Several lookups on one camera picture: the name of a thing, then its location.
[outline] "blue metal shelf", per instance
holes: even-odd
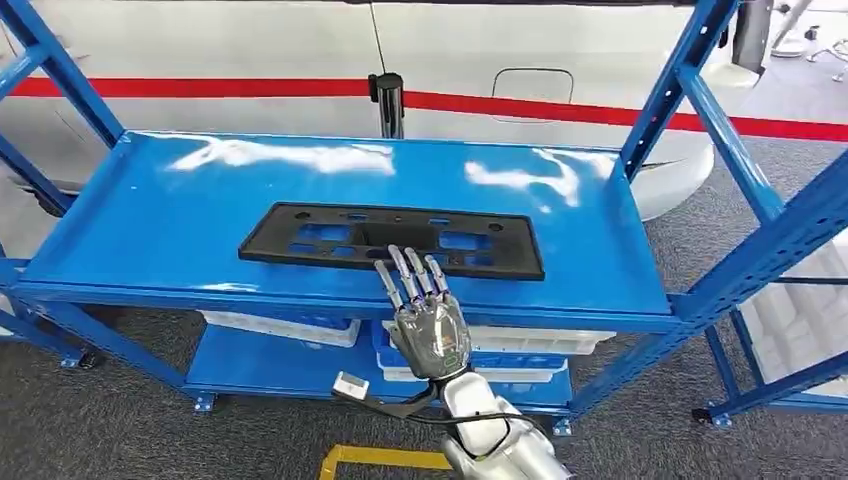
[[[580,148],[127,132],[15,290],[77,303],[388,318],[371,271],[238,258],[277,201],[530,217],[545,279],[451,278],[472,323],[680,324],[615,154]],[[588,320],[570,321],[584,313]]]
[[[739,6],[701,0],[620,151],[460,142],[126,132],[27,0],[0,0],[0,18],[25,46],[0,75],[0,97],[36,65],[112,149],[73,203],[0,137],[0,159],[65,214],[36,257],[0,258],[0,286],[39,315],[121,358],[208,410],[216,393],[325,398],[346,369],[387,399],[414,384],[382,380],[368,329],[354,348],[322,347],[210,326],[188,376],[86,315],[79,303],[228,310],[297,318],[304,312],[389,318],[366,271],[241,261],[237,249],[278,201],[418,207],[526,215],[544,281],[455,277],[470,323],[646,333],[574,392],[568,372],[546,385],[497,387],[514,404],[577,418],[684,342],[707,332],[758,289],[848,222],[848,152],[786,205],[745,150],[699,76]],[[704,122],[761,221],[682,294],[666,294],[630,192],[684,96]],[[723,376],[729,366],[720,362]],[[731,391],[727,415],[797,393],[845,370],[848,353],[757,391]]]
[[[341,367],[368,379],[369,394],[387,402],[405,400],[422,390],[420,382],[383,379],[368,325],[360,329],[356,345],[351,348],[209,325],[197,347],[185,386],[219,393],[328,399]],[[550,383],[493,383],[492,388],[519,408],[537,413],[564,415],[563,405],[571,400],[568,370],[554,375]]]

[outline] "white plastic tray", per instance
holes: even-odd
[[[377,354],[377,365],[383,370],[383,378],[390,382],[421,382],[420,378],[412,374],[412,370],[406,367],[384,367],[380,363],[380,354]],[[562,367],[558,369],[539,368],[475,368],[474,371],[486,377],[493,383],[548,383],[554,374],[568,368],[568,360],[563,360]]]
[[[351,320],[350,327],[347,330],[334,330],[244,313],[211,312],[207,310],[201,310],[200,313],[212,325],[346,348],[352,347],[356,343],[359,326],[362,323],[360,320]]]
[[[390,326],[391,320],[383,326]],[[615,336],[615,332],[592,330],[560,330],[544,328],[469,327],[474,350],[507,353],[558,353],[589,355],[598,342]]]

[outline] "white car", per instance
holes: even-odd
[[[251,98],[249,80],[388,71],[407,91],[606,107],[627,117],[641,109],[691,3],[33,0],[89,78],[115,79],[124,98],[107,101],[127,128],[356,137],[379,136],[368,98]],[[767,3],[746,4],[703,71],[731,114],[759,79]],[[0,62],[20,51],[13,39],[0,42]],[[185,80],[163,81],[174,78]],[[176,98],[200,87],[207,98]],[[106,149],[65,99],[36,95],[2,102],[0,131],[48,177],[77,189]],[[620,147],[630,127],[599,122],[407,108],[404,128],[408,138]],[[667,131],[633,184],[642,217],[680,204],[712,166],[706,134]]]

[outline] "shelf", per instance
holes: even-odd
[[[360,329],[356,345],[331,347],[209,325],[186,375],[186,388],[209,392],[330,398],[340,370],[371,382],[369,394],[384,401],[404,400],[424,389],[422,382],[387,382],[377,366],[370,328]],[[571,400],[569,371],[550,383],[492,384],[521,410],[551,413]]]
[[[15,288],[80,303],[387,314],[371,271],[238,258],[279,201],[530,217],[545,280],[451,277],[471,323],[593,328],[558,319],[630,316],[637,327],[596,327],[624,331],[674,318],[616,152],[441,141],[128,132]]]

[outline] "robot hand finger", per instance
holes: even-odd
[[[403,299],[400,297],[400,292],[397,291],[397,287],[395,287],[395,281],[392,280],[392,276],[389,275],[386,263],[382,260],[377,260],[374,262],[374,268],[377,269],[377,274],[380,275],[380,280],[383,281],[383,285],[386,287],[386,294],[389,296],[392,306],[395,307],[395,310],[403,308]]]
[[[433,281],[436,283],[436,290],[440,293],[448,293],[448,280],[445,278],[445,274],[442,273],[442,267],[439,266],[439,263],[436,262],[436,259],[432,255],[425,256],[424,261],[427,262],[427,266],[433,272]]]
[[[418,278],[418,283],[421,284],[421,290],[424,295],[426,296],[433,293],[433,286],[430,284],[430,276],[427,274],[427,270],[424,270],[424,264],[421,263],[421,259],[418,258],[418,254],[410,247],[404,248],[403,253],[406,254],[407,258],[409,258],[409,263],[412,264],[412,269],[415,270],[415,277]]]
[[[409,300],[411,302],[420,300],[421,297],[418,295],[418,288],[415,286],[415,280],[412,279],[412,274],[409,273],[409,266],[406,264],[406,259],[403,258],[403,254],[400,253],[400,249],[397,248],[397,245],[389,245],[389,255],[392,256],[392,260],[395,262],[395,267],[397,267],[398,272],[400,272],[400,281],[406,288]]]

